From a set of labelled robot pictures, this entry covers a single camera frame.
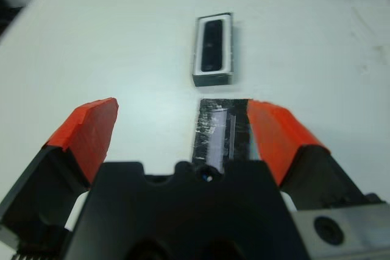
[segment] black rectangular object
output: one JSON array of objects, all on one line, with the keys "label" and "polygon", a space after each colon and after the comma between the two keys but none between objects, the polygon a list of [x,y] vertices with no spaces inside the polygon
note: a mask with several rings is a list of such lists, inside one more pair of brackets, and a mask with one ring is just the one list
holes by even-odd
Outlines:
[{"label": "black rectangular object", "polygon": [[222,68],[222,21],[208,21],[203,37],[202,71]]},{"label": "black rectangular object", "polygon": [[[209,164],[223,172],[223,164],[228,160],[248,160],[249,158],[249,120],[247,99],[202,99],[194,141],[192,162]],[[220,141],[215,140],[219,131]],[[215,161],[220,152],[221,159]]]}]

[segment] white table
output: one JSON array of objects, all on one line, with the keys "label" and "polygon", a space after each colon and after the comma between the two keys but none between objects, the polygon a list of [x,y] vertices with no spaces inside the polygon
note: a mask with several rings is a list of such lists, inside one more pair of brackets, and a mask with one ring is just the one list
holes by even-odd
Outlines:
[{"label": "white table", "polygon": [[[169,174],[191,158],[201,97],[250,97],[289,108],[363,192],[389,201],[389,4],[33,0],[0,44],[0,198],[85,102],[118,99],[107,161]],[[234,13],[236,83],[195,88],[196,18],[220,12]]]}]

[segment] black screw head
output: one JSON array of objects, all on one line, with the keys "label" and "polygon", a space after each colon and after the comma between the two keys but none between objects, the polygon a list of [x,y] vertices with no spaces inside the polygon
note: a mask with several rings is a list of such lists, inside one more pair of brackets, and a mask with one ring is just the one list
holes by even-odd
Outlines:
[{"label": "black screw head", "polygon": [[331,218],[320,216],[314,220],[314,228],[318,236],[331,245],[341,245],[344,242],[344,233],[339,225]]}]

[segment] bolt hole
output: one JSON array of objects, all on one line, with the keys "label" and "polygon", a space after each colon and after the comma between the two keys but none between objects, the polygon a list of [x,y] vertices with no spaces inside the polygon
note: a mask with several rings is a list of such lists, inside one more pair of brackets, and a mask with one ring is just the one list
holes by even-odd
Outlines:
[{"label": "bolt hole", "polygon": [[314,220],[314,228],[318,236],[328,244],[341,245],[344,242],[344,233],[339,225],[329,217],[317,217]]},{"label": "bolt hole", "polygon": [[200,180],[207,183],[219,180],[221,178],[221,174],[217,171],[216,168],[207,165],[201,166],[196,171],[196,173]]}]

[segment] black object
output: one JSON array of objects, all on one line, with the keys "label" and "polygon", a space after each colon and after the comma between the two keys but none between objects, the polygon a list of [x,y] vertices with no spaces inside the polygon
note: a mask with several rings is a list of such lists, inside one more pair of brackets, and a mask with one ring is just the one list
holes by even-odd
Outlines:
[{"label": "black object", "polygon": [[222,26],[220,19],[205,24],[201,64],[203,72],[222,68]]},{"label": "black object", "polygon": [[248,160],[247,99],[202,99],[199,105],[192,162],[223,172],[228,160]]},{"label": "black object", "polygon": [[233,75],[233,15],[197,19],[193,80],[196,86],[227,85]]},{"label": "black object", "polygon": [[366,198],[328,150],[321,146],[303,146],[281,184],[297,209],[337,208],[379,203]]},{"label": "black object", "polygon": [[339,225],[329,217],[317,217],[314,220],[314,228],[319,237],[331,245],[341,245],[344,242],[344,233]]},{"label": "black object", "polygon": [[11,8],[1,5],[0,3],[0,35],[5,31],[9,24],[20,12],[21,7]]},{"label": "black object", "polygon": [[19,254],[57,255],[74,202],[88,187],[71,152],[41,149],[0,204],[0,240]]},{"label": "black object", "polygon": [[308,259],[264,162],[198,172],[180,162],[155,182],[140,163],[103,164],[60,259]]}]

